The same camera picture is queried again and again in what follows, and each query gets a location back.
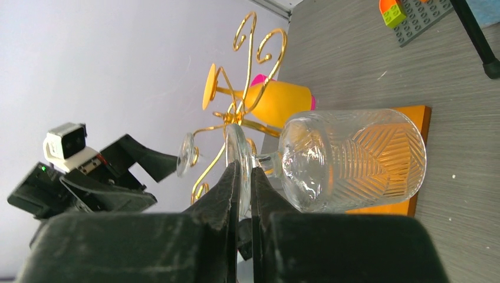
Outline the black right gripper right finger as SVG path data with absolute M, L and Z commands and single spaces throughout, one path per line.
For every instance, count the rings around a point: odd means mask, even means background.
M 448 282 L 414 218 L 301 213 L 251 173 L 255 282 Z

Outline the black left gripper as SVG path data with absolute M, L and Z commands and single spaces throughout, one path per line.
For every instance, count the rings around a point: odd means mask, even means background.
M 139 164 L 160 182 L 176 171 L 177 156 L 152 150 L 125 134 L 98 152 L 97 156 L 59 177 L 61 186 L 75 197 L 85 212 L 141 212 L 157 199 L 133 189 L 129 168 Z

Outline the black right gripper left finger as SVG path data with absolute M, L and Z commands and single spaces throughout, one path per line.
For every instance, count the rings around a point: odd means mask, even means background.
M 16 282 L 235 282 L 241 165 L 181 213 L 65 213 Z

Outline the clear wine glass back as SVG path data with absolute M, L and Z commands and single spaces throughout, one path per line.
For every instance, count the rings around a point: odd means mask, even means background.
M 199 161 L 204 161 L 205 156 L 200 154 L 198 146 L 195 145 L 197 132 L 186 133 L 179 147 L 176 161 L 176 174 L 183 177 L 186 172 Z

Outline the clear wine glass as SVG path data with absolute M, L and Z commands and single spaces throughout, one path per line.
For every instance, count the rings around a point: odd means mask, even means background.
M 205 156 L 200 154 L 198 146 L 195 145 L 197 132 L 186 133 L 179 147 L 176 161 L 176 174 L 183 177 L 186 172 L 199 161 L 204 161 Z
M 420 130 L 390 108 L 314 110 L 291 116 L 278 148 L 253 154 L 243 129 L 225 130 L 226 162 L 244 175 L 242 211 L 252 207 L 250 175 L 262 169 L 278 179 L 287 201 L 300 212 L 344 213 L 404 202 L 420 189 L 427 153 Z

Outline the clear wine glass front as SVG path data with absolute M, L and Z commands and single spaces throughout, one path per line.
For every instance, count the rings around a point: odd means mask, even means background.
M 404 202 L 420 189 L 427 153 L 420 130 L 390 108 L 314 110 L 291 116 L 278 148 L 253 154 L 243 129 L 225 130 L 226 162 L 244 175 L 242 211 L 252 207 L 250 175 L 262 169 L 278 179 L 287 201 L 300 212 L 344 213 Z

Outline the gold wire wine glass rack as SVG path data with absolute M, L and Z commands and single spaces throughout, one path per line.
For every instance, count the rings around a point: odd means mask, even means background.
M 220 117 L 223 120 L 223 125 L 210 126 L 204 129 L 196 130 L 194 133 L 192 133 L 193 141 L 194 136 L 198 133 L 215 129 L 222 129 L 224 126 L 231 123 L 236 123 L 240 126 L 260 131 L 272 137 L 278 137 L 278 130 L 273 130 L 270 127 L 264 126 L 255 121 L 246 120 L 244 118 L 245 115 L 248 113 L 252 113 L 256 118 L 258 118 L 265 124 L 281 130 L 285 125 L 285 118 L 290 118 L 292 114 L 299 113 L 299 110 L 315 110 L 316 100 L 310 93 L 310 90 L 306 90 L 306 87 L 284 82 L 274 83 L 275 80 L 273 79 L 273 77 L 279 70 L 287 47 L 287 34 L 282 28 L 276 28 L 269 32 L 261 41 L 256 52 L 256 60 L 259 64 L 263 64 L 264 62 L 271 60 L 271 54 L 267 54 L 264 58 L 260 58 L 262 49 L 273 35 L 282 35 L 281 50 L 279 52 L 277 62 L 275 63 L 275 66 L 273 67 L 270 75 L 258 74 L 253 80 L 251 80 L 254 32 L 257 23 L 256 12 L 249 12 L 240 23 L 240 26 L 238 27 L 235 38 L 233 40 L 233 50 L 239 50 L 239 48 L 245 42 L 247 36 L 245 34 L 241 34 L 241 32 L 247 22 L 251 23 L 251 29 L 249 32 L 249 55 L 246 78 L 247 82 L 245 88 L 241 91 L 234 90 L 223 67 L 219 67 L 216 69 L 215 63 L 211 65 L 203 94 L 202 108 L 204 110 L 207 108 L 209 102 L 215 98 L 215 94 L 217 92 L 232 96 L 232 103 L 225 113 L 214 112 L 214 116 Z M 228 88 L 218 87 L 217 79 L 219 74 L 221 73 L 224 76 Z M 423 138 L 423 142 L 425 145 L 427 134 L 429 131 L 430 115 L 432 112 L 431 108 L 428 106 L 419 105 L 393 108 L 392 110 L 396 110 L 404 114 L 407 118 L 410 119 L 411 122 L 416 125 L 417 130 L 420 136 Z M 207 183 L 203 183 L 202 180 L 221 158 L 223 150 L 224 149 L 221 148 L 212 163 L 210 163 L 207 169 L 205 169 L 205 171 L 193 185 L 190 197 L 191 205 L 194 204 L 202 196 L 202 193 L 208 192 L 209 185 Z M 352 209 L 348 210 L 348 213 L 390 214 L 413 217 L 415 216 L 416 204 L 417 193 L 409 198 L 409 200 L 397 202 L 395 204 L 377 205 L 374 208 Z

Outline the pink wine glass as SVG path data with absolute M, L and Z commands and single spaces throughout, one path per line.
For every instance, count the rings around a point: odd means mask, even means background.
M 302 85 L 296 85 L 292 83 L 287 83 L 283 81 L 276 81 L 275 79 L 270 79 L 267 90 L 270 90 L 272 93 L 276 93 L 281 95 L 282 97 L 285 94 L 292 95 L 295 99 L 300 100 L 302 102 L 306 101 L 307 98 L 311 100 L 310 106 L 308 110 L 315 110 L 317 106 L 317 100 L 312 95 L 310 89 L 308 87 Z

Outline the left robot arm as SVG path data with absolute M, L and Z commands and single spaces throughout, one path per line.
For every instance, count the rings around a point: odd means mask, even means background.
M 176 163 L 177 156 L 152 150 L 125 134 L 67 173 L 36 164 L 7 201 L 36 219 L 70 211 L 141 212 L 157 200 L 129 168 L 139 164 L 160 182 L 176 171 Z

